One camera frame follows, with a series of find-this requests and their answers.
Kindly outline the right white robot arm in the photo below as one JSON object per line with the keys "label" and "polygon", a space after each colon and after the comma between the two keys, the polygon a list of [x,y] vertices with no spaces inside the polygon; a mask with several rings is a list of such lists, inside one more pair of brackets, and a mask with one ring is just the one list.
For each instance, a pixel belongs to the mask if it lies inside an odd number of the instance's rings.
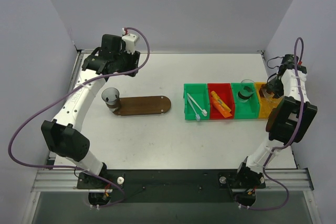
{"label": "right white robot arm", "polygon": [[307,69],[299,57],[286,54],[275,76],[259,92],[269,100],[279,100],[268,117],[268,137],[247,156],[237,170],[236,179],[244,188],[260,186],[265,168],[285,148],[302,140],[318,109],[310,103],[305,82]]}

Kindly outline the green plastic bin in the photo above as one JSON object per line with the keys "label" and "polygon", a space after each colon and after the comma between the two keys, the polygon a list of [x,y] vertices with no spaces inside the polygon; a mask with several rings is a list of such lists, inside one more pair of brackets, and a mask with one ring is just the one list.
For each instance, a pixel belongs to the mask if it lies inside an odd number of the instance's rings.
{"label": "green plastic bin", "polygon": [[183,98],[185,120],[209,120],[210,101],[206,83],[185,83]]}
{"label": "green plastic bin", "polygon": [[235,115],[234,119],[257,119],[259,116],[260,104],[256,94],[256,88],[253,96],[247,102],[240,102],[237,93],[239,91],[240,83],[231,83],[233,98],[235,101]]}

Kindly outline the right green plastic bin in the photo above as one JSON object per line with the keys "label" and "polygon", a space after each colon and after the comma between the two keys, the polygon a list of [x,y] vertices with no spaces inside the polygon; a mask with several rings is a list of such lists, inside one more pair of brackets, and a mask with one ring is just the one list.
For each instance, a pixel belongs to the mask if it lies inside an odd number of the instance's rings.
{"label": "right green plastic bin", "polygon": [[235,101],[235,115],[234,119],[257,119],[259,116],[260,104],[256,94],[256,88],[253,96],[247,102],[240,102],[237,93],[239,91],[240,83],[231,83],[233,98]]}

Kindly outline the left green plastic bin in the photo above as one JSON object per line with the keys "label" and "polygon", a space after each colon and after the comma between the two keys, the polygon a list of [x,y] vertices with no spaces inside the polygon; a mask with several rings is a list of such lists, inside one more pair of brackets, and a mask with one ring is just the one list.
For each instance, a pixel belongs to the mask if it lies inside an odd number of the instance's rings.
{"label": "left green plastic bin", "polygon": [[210,101],[206,83],[185,83],[183,98],[185,120],[209,120]]}

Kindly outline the clear acrylic toothbrush holder rack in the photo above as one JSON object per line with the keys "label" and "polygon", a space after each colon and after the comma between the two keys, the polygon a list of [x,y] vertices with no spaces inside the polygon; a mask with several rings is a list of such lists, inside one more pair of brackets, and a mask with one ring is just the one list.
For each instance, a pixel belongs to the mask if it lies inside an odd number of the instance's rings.
{"label": "clear acrylic toothbrush holder rack", "polygon": [[260,86],[258,93],[260,96],[260,104],[264,107],[277,106],[281,101],[281,98],[274,98],[274,94],[267,91],[266,84]]}

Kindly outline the red plastic bin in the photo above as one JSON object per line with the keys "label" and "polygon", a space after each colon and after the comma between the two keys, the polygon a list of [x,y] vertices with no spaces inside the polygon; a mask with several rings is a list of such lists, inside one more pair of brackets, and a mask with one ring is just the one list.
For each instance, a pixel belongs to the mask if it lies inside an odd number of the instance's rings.
{"label": "red plastic bin", "polygon": [[235,115],[235,101],[230,83],[208,83],[211,120],[229,120]]}

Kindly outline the aluminium extrusion rail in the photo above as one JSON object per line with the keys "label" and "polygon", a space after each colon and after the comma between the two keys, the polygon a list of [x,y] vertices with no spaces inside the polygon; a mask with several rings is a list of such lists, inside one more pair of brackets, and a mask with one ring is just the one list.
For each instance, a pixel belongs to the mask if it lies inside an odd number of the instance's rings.
{"label": "aluminium extrusion rail", "polygon": [[[314,190],[307,169],[268,169],[266,173],[284,184],[289,191]],[[77,182],[78,178],[72,170],[39,170],[32,192],[80,192]]]}

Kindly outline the brown oval wooden tray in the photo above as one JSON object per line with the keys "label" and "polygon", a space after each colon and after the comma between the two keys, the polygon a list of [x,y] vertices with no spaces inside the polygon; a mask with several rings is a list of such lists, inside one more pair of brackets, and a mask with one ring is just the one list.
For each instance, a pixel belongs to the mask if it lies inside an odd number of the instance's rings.
{"label": "brown oval wooden tray", "polygon": [[168,112],[171,108],[171,100],[162,95],[128,97],[119,98],[116,104],[107,106],[118,116],[156,115]]}

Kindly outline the white toothbrush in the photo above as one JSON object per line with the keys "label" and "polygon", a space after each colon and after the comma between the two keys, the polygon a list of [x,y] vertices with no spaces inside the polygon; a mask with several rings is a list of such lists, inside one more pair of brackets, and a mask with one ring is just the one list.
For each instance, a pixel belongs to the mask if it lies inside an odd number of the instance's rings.
{"label": "white toothbrush", "polygon": [[197,102],[196,102],[196,100],[190,95],[190,98],[191,98],[191,101],[193,102],[193,105],[196,105],[199,109],[200,109],[200,111],[201,111],[201,113],[204,115],[204,116],[207,116],[207,111],[205,110],[205,109],[203,109]]}

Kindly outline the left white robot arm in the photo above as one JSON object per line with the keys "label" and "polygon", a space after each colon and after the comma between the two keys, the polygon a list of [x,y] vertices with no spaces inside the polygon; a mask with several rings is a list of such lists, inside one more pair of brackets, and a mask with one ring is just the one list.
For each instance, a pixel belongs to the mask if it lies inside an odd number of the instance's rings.
{"label": "left white robot arm", "polygon": [[103,35],[101,46],[83,61],[75,92],[54,118],[41,126],[48,149],[90,172],[89,182],[96,188],[106,185],[108,175],[102,171],[104,163],[90,152],[90,141],[81,134],[82,124],[110,74],[136,75],[140,57],[135,49],[138,41],[137,35],[126,31],[121,37]]}

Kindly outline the yellow plastic bin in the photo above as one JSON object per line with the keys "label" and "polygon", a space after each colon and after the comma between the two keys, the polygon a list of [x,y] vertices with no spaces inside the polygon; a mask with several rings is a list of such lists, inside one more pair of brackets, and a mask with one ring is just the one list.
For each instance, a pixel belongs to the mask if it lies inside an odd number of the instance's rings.
{"label": "yellow plastic bin", "polygon": [[[255,88],[256,88],[256,93],[257,93],[257,97],[258,97],[258,100],[259,100],[259,104],[260,104],[260,96],[259,96],[259,93],[258,93],[258,90],[260,88],[260,86],[262,84],[266,84],[265,82],[255,82]],[[275,109],[277,106],[267,106],[267,107],[264,107],[263,105],[260,104],[260,109],[259,109],[259,116],[258,118],[259,119],[268,119],[269,118],[269,115],[270,113],[272,112],[273,109]]]}

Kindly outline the orange toothpaste tube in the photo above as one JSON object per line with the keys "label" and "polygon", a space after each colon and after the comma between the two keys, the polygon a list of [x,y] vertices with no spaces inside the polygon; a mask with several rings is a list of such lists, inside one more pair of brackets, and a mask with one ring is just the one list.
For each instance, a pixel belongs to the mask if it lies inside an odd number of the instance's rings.
{"label": "orange toothpaste tube", "polygon": [[211,91],[211,102],[214,108],[224,117],[229,118],[232,116],[231,109],[224,103],[215,91]]}

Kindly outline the light blue toothbrush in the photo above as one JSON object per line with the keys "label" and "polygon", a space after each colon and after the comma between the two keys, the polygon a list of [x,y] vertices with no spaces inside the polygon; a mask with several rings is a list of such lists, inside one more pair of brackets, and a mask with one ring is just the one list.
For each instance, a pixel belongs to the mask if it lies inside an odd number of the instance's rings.
{"label": "light blue toothbrush", "polygon": [[195,110],[195,108],[194,108],[194,106],[193,106],[193,102],[191,101],[191,98],[190,98],[190,95],[189,95],[189,94],[187,94],[187,101],[188,101],[189,105],[191,106],[193,112],[195,113],[196,121],[199,122],[199,121],[201,120],[201,117],[200,117],[200,115],[196,112],[196,110]]}

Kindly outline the dark smoked plastic cup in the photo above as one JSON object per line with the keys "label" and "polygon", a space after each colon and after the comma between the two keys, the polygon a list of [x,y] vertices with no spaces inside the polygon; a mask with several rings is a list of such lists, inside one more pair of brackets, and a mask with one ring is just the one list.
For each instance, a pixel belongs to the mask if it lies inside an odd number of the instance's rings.
{"label": "dark smoked plastic cup", "polygon": [[102,100],[106,103],[111,112],[121,108],[120,93],[116,88],[106,88],[101,94]]}

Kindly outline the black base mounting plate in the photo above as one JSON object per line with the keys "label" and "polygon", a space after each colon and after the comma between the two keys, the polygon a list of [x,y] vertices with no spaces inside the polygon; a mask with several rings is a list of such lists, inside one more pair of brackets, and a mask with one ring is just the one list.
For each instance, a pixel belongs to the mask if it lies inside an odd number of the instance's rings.
{"label": "black base mounting plate", "polygon": [[266,187],[264,181],[239,181],[235,169],[108,169],[104,178],[115,184],[124,179],[127,203],[232,202],[235,192]]}

